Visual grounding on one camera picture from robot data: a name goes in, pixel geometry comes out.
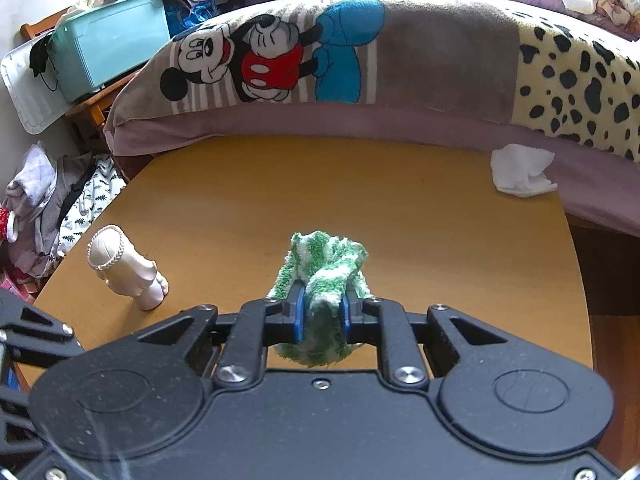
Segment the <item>green white fluffy cloth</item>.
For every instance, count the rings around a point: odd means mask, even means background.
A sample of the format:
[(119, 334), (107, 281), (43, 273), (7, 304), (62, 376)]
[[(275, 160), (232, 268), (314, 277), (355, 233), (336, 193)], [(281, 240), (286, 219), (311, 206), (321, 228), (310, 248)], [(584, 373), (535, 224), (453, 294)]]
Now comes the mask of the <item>green white fluffy cloth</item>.
[(360, 299), (372, 297), (363, 263), (363, 244), (348, 237), (314, 231), (295, 233), (268, 298), (284, 299), (294, 283), (304, 284), (303, 335), (294, 344), (278, 344), (282, 358), (306, 367), (327, 366), (346, 359), (356, 347), (342, 334), (341, 304), (352, 286)]

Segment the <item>wooden side table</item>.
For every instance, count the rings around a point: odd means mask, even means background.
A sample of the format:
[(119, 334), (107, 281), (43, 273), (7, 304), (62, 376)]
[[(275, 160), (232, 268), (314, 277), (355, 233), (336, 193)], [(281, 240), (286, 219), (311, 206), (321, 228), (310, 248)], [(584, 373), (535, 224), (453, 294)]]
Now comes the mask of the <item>wooden side table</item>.
[(108, 112), (122, 88), (141, 70), (141, 66), (110, 80), (105, 86), (73, 102), (63, 119), (80, 154), (106, 153), (103, 127)]

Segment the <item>teal plastic storage box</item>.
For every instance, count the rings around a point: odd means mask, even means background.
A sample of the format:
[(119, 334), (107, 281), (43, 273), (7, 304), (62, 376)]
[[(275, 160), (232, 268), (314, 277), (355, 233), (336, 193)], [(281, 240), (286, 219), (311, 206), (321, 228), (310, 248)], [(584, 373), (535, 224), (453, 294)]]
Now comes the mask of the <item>teal plastic storage box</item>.
[(56, 26), (48, 63), (73, 103), (149, 61), (168, 41), (163, 0), (117, 0)]

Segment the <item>Mickey Mouse blanket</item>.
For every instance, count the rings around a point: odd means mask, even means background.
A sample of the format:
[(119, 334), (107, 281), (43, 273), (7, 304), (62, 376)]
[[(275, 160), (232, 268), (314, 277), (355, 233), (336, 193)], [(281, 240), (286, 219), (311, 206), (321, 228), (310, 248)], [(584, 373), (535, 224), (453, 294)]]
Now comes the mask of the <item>Mickey Mouse blanket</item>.
[(171, 149), (152, 122), (250, 105), (434, 110), (636, 162), (639, 49), (509, 0), (277, 0), (168, 41), (114, 101), (118, 156)]

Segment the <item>white plastic lid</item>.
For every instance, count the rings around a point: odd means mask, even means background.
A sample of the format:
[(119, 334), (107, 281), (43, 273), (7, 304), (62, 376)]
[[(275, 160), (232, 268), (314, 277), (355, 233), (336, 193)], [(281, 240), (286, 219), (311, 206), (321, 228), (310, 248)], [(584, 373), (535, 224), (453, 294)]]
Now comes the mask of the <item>white plastic lid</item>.
[(33, 39), (8, 52), (1, 61), (1, 77), (25, 131), (32, 136), (42, 133), (72, 106), (58, 88), (51, 67), (35, 77), (29, 67)]

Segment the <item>red patterned cloth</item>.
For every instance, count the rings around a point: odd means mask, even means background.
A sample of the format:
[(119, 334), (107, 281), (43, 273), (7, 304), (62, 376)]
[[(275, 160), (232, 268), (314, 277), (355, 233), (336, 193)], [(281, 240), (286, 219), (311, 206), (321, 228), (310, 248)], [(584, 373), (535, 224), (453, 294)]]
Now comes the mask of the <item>red patterned cloth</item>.
[(14, 210), (0, 208), (0, 240), (9, 244), (16, 242), (18, 237), (18, 221)]

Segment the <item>crumpled white tissue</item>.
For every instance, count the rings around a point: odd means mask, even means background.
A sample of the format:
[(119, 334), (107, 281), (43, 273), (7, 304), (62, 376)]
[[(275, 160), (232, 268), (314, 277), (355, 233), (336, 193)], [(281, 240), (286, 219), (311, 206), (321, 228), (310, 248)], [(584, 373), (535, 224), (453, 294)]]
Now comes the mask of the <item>crumpled white tissue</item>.
[(491, 152), (492, 182), (499, 192), (521, 198), (552, 193), (558, 185), (548, 179), (544, 172), (554, 158), (554, 153), (542, 148), (508, 144)]

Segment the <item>pile of clothes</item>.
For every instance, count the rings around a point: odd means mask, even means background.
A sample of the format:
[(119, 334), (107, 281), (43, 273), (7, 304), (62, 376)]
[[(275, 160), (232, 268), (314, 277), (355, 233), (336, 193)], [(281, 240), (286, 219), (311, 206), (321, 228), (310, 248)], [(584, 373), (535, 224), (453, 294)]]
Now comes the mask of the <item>pile of clothes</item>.
[(3, 242), (12, 266), (33, 280), (47, 278), (124, 188), (107, 154), (53, 160), (43, 143), (32, 144), (1, 202), (17, 215), (16, 242)]

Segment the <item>purple bed sheet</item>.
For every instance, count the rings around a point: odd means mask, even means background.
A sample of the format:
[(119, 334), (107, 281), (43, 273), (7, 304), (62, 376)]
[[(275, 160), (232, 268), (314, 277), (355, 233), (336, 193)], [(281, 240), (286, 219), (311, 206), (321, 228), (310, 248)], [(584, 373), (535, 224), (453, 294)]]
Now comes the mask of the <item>purple bed sheet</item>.
[[(348, 136), (481, 152), (498, 150), (512, 143), (542, 148), (555, 154), (547, 174), (558, 185), (569, 214), (627, 234), (639, 231), (639, 159), (631, 162), (524, 127), (498, 125), (434, 110), (355, 106), (330, 115), (325, 105), (290, 104), (236, 106), (213, 113), (192, 113), (156, 120), (150, 129), (162, 140), (171, 142), (168, 151), (211, 136), (240, 133)], [(160, 153), (113, 154), (147, 158)]]

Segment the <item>white ceramic figurine container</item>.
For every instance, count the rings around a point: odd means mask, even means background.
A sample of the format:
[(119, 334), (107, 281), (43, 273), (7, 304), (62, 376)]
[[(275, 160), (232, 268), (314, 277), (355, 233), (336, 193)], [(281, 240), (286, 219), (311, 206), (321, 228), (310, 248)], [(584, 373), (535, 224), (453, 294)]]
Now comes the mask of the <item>white ceramic figurine container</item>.
[(156, 309), (168, 295), (167, 278), (156, 262), (140, 254), (119, 226), (109, 224), (93, 234), (87, 262), (112, 292), (131, 298), (141, 311)]

